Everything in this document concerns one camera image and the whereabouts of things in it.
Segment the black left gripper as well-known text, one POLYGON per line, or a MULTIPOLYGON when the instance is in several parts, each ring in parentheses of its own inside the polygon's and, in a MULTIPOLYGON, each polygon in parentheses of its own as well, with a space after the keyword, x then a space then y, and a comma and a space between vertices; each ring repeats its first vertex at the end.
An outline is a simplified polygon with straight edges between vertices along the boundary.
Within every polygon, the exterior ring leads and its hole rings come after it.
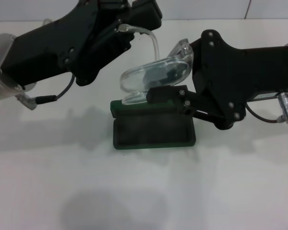
POLYGON ((70 72, 78 85, 131 48, 134 33, 120 32, 125 0, 81 0, 65 16, 15 39, 1 70, 21 86, 70 72))

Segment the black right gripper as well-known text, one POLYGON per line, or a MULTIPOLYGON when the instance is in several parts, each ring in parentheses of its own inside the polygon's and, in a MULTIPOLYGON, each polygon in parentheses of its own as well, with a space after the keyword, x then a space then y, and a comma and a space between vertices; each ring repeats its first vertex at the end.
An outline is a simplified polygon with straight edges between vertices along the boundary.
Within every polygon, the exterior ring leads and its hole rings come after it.
POLYGON ((245 118, 246 103, 258 95, 288 94, 288 46, 238 49, 209 29, 191 47, 196 93, 186 85, 173 86, 181 82, 184 67, 145 67, 149 104, 170 103, 181 115, 227 130, 245 118))

